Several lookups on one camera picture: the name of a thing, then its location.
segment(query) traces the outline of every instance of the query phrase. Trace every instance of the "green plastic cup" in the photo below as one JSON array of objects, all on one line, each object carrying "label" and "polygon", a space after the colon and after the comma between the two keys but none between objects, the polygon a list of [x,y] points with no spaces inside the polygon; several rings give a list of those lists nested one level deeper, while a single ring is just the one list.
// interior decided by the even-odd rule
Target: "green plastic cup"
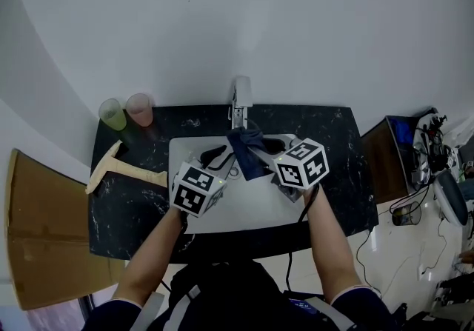
[{"label": "green plastic cup", "polygon": [[115,131],[122,131],[127,125],[127,119],[119,101],[114,98],[106,100],[99,108],[99,117]]}]

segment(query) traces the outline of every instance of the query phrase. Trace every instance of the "cardboard box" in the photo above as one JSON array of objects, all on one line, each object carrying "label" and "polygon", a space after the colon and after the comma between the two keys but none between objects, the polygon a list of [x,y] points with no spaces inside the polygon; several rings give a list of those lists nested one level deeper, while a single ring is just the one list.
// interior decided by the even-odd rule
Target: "cardboard box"
[{"label": "cardboard box", "polygon": [[12,151],[5,239],[20,307],[31,310],[115,284],[124,261],[89,251],[85,185]]}]

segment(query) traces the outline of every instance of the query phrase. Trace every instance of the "dark shirt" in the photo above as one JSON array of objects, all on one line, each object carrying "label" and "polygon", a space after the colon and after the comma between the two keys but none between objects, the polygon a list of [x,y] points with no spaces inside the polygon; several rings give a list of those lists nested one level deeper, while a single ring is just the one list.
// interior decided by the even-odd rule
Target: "dark shirt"
[{"label": "dark shirt", "polygon": [[[148,329],[162,330],[176,303],[196,284],[201,293],[190,302],[180,330],[337,330],[325,314],[303,309],[285,297],[253,261],[185,267],[171,283],[169,309]],[[356,330],[398,330],[387,307],[369,287],[344,291],[332,306],[358,325]],[[109,301],[94,309],[83,330],[129,330],[140,311],[130,302]]]}]

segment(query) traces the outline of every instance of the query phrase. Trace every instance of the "white strap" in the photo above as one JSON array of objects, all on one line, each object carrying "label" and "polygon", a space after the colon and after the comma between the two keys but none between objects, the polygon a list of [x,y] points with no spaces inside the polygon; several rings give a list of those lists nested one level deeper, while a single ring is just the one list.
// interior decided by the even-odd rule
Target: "white strap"
[{"label": "white strap", "polygon": [[200,292],[201,290],[199,290],[198,286],[195,285],[194,288],[188,292],[188,294],[179,300],[170,315],[170,319],[168,319],[168,322],[166,322],[164,325],[163,331],[176,331],[179,328],[179,325],[184,318],[184,314],[186,313],[187,307],[191,303],[191,299],[196,298]]},{"label": "white strap", "polygon": [[133,324],[130,331],[146,331],[146,329],[151,325],[160,310],[161,305],[163,304],[164,295],[153,292],[148,298],[147,303],[143,306],[143,309],[138,314],[135,323]]},{"label": "white strap", "polygon": [[318,297],[307,299],[306,302],[330,318],[341,331],[346,331],[354,326],[354,323],[347,316]]}]

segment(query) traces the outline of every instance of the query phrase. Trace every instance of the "wire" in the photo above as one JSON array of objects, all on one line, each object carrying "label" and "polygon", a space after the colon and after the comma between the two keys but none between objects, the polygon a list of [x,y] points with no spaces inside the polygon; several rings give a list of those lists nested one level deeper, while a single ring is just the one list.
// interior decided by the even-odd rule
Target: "wire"
[{"label": "wire", "polygon": [[461,275],[466,275],[466,274],[467,274],[466,272],[463,272],[462,270],[460,270],[460,269],[458,268],[458,265],[459,265],[459,264],[462,264],[462,263],[454,264],[454,265],[453,265],[453,268],[456,269],[458,272],[460,272]]},{"label": "wire", "polygon": [[402,198],[402,199],[399,199],[399,200],[398,200],[397,202],[395,202],[394,204],[391,204],[391,205],[390,205],[390,208],[389,208],[388,210],[385,210],[385,211],[381,212],[380,214],[377,214],[377,216],[380,216],[380,215],[385,214],[385,213],[388,213],[388,212],[390,212],[390,214],[393,215],[393,213],[395,212],[395,210],[397,210],[399,207],[402,207],[402,205],[405,205],[410,199],[415,198],[418,194],[424,194],[424,197],[423,197],[423,199],[421,200],[421,202],[418,203],[418,202],[414,201],[414,202],[411,203],[411,204],[413,204],[413,203],[418,203],[418,206],[416,206],[414,209],[411,209],[408,213],[406,213],[406,214],[404,214],[404,215],[409,215],[409,214],[415,212],[415,211],[423,204],[424,199],[426,198],[426,196],[427,196],[427,194],[428,194],[428,190],[430,189],[430,186],[428,185],[427,187],[425,187],[425,188],[424,188],[425,191],[422,192],[422,193],[420,193],[420,190],[421,190],[421,189],[423,189],[423,187],[421,187],[420,189],[418,189],[418,190],[417,190],[416,192],[414,192],[413,194],[410,194],[410,195],[408,195],[407,197],[404,197],[404,198]]},{"label": "wire", "polygon": [[416,256],[408,256],[406,259],[403,260],[403,262],[402,262],[402,263],[400,264],[400,266],[397,268],[397,270],[395,271],[395,274],[394,274],[393,277],[392,277],[392,281],[390,281],[390,283],[388,284],[388,288],[385,290],[385,293],[384,293],[383,296],[382,296],[382,299],[384,299],[384,296],[387,295],[389,288],[392,286],[392,284],[393,284],[393,282],[394,282],[394,280],[395,280],[395,277],[396,277],[397,274],[398,274],[398,271],[401,269],[401,267],[404,266],[404,264],[408,261],[408,259],[410,259],[410,258],[412,258],[412,257],[416,257]]},{"label": "wire", "polygon": [[[428,194],[428,190],[429,190],[429,189],[430,189],[430,186],[428,185],[427,188],[426,188],[426,190],[423,192],[423,193],[424,193],[423,198],[422,198],[422,200],[420,201],[420,203],[418,204],[418,206],[416,206],[414,209],[410,209],[410,211],[409,211],[408,213],[405,213],[404,215],[409,215],[409,214],[415,212],[415,210],[417,210],[417,209],[423,204],[424,199],[427,197],[427,194]],[[390,206],[390,208],[389,208],[390,214],[392,214],[392,215],[394,214],[395,210],[397,210],[397,209],[400,207],[400,205],[398,205],[397,207],[395,207],[395,208],[393,209],[393,205],[394,205],[394,204],[392,204],[392,205]]]},{"label": "wire", "polygon": [[420,187],[420,188],[419,188],[418,190],[416,190],[413,194],[409,194],[409,195],[407,195],[407,196],[405,196],[405,197],[403,197],[403,198],[400,198],[399,200],[397,200],[397,202],[391,204],[391,205],[390,205],[390,208],[389,208],[388,210],[385,210],[384,212],[382,212],[382,213],[380,213],[380,214],[378,214],[378,215],[382,215],[382,214],[388,213],[388,212],[392,209],[393,206],[395,206],[395,205],[397,205],[397,204],[400,204],[400,202],[402,202],[402,201],[405,201],[405,200],[406,200],[405,202],[403,202],[403,204],[406,203],[406,202],[408,202],[410,199],[416,197],[416,196],[420,193],[420,190],[421,190],[421,189],[423,189],[423,187]]},{"label": "wire", "polygon": [[[301,215],[299,216],[298,221],[296,222],[297,224],[301,223],[303,221],[303,218],[306,216],[308,210],[310,209],[311,205],[313,202],[316,200],[316,196],[318,195],[319,192],[319,184],[316,184],[313,188],[313,191],[311,192],[310,200],[308,202],[308,205],[303,209],[301,212]],[[290,287],[290,271],[291,271],[291,265],[293,264],[293,253],[290,252],[288,253],[288,270],[287,270],[287,277],[285,278],[285,281],[287,282],[287,288],[288,291],[291,292],[291,287]]]},{"label": "wire", "polygon": [[426,155],[426,156],[429,156],[430,154],[424,152],[423,150],[419,150],[417,148],[415,148],[413,145],[410,145],[410,148],[411,150],[405,150],[404,148],[399,148],[400,151],[402,152],[416,152],[416,153],[421,153],[422,155]]},{"label": "wire", "polygon": [[373,289],[377,290],[378,293],[379,293],[380,296],[381,296],[382,293],[380,292],[380,290],[377,289],[376,287],[374,287],[373,285],[371,285],[370,282],[367,280],[367,276],[366,276],[366,273],[365,273],[365,265],[363,265],[363,264],[361,263],[361,261],[358,259],[358,251],[360,251],[361,248],[364,246],[364,244],[367,243],[367,240],[369,240],[369,237],[370,237],[370,234],[372,233],[372,231],[373,231],[373,228],[372,228],[372,229],[369,231],[369,233],[367,234],[367,239],[365,239],[364,243],[362,243],[361,246],[357,249],[357,252],[355,253],[355,259],[356,259],[356,260],[358,261],[358,263],[362,266],[362,268],[364,268],[364,281],[365,281],[365,283],[366,283],[367,285],[369,285],[370,287],[372,287]]},{"label": "wire", "polygon": [[166,288],[168,292],[171,292],[171,289],[168,287],[168,285],[164,283],[164,281],[161,281],[161,283],[163,284],[163,286]]},{"label": "wire", "polygon": [[441,255],[443,254],[444,250],[445,250],[446,247],[447,247],[447,240],[446,240],[446,238],[444,237],[444,235],[442,235],[442,234],[439,232],[439,228],[440,228],[440,226],[441,226],[441,223],[443,223],[443,220],[444,220],[444,218],[442,218],[441,221],[440,221],[439,224],[438,224],[438,236],[439,236],[440,238],[443,238],[443,239],[444,239],[444,248],[443,248],[443,250],[441,251],[441,253],[439,254],[438,258],[436,259],[435,264],[434,264],[432,267],[427,267],[427,268],[423,271],[422,275],[425,274],[428,269],[435,269],[436,265],[438,265],[438,261],[439,261]]}]

